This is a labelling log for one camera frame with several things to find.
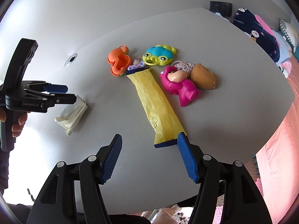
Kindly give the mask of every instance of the crumpled wrapper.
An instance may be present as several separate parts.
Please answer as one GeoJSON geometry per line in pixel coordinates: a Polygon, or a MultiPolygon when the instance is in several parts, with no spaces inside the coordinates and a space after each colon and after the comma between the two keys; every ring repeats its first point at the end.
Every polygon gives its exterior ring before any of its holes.
{"type": "Polygon", "coordinates": [[[77,96],[77,101],[73,105],[68,105],[60,116],[55,118],[55,122],[65,128],[66,134],[71,136],[73,129],[77,126],[87,108],[86,102],[77,96]]]}
{"type": "Polygon", "coordinates": [[[156,132],[155,145],[177,139],[181,132],[186,134],[150,68],[127,77],[135,85],[147,118],[156,132]]]}

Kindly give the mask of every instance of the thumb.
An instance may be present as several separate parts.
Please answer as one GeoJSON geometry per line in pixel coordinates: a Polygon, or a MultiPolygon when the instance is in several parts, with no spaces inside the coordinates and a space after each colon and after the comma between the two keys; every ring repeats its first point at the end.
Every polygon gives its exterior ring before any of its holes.
{"type": "Polygon", "coordinates": [[[6,113],[2,107],[0,107],[0,121],[5,122],[6,121],[6,113]]]}

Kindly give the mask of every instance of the orange crab toy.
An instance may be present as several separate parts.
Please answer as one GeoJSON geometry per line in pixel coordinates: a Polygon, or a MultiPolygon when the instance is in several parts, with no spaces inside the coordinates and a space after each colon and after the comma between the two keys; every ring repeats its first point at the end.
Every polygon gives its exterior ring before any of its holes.
{"type": "Polygon", "coordinates": [[[121,45],[109,53],[107,61],[111,64],[112,75],[118,77],[126,72],[129,65],[131,65],[128,53],[129,49],[126,45],[121,45]]]}

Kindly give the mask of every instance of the navy blue blanket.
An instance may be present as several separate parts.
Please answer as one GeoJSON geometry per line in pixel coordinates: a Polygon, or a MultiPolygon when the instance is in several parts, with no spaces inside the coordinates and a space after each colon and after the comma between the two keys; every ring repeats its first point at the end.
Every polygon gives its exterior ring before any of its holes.
{"type": "Polygon", "coordinates": [[[247,33],[272,58],[279,61],[279,47],[275,37],[269,34],[246,8],[239,8],[234,16],[233,25],[247,33]]]}

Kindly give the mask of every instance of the human hand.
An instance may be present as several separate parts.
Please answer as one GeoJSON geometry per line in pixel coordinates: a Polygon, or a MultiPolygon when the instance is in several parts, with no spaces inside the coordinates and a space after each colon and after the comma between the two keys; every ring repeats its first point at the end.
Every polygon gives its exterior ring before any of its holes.
{"type": "MultiPolygon", "coordinates": [[[[28,114],[29,112],[25,112],[23,115],[21,115],[19,117],[19,120],[18,120],[18,123],[14,124],[12,127],[11,127],[11,131],[13,133],[13,137],[18,137],[20,136],[23,128],[24,128],[24,125],[25,125],[25,122],[27,121],[27,118],[28,118],[28,114]]],[[[0,121],[1,122],[5,122],[6,121],[6,113],[4,111],[4,109],[2,107],[0,107],[0,121]]]]}

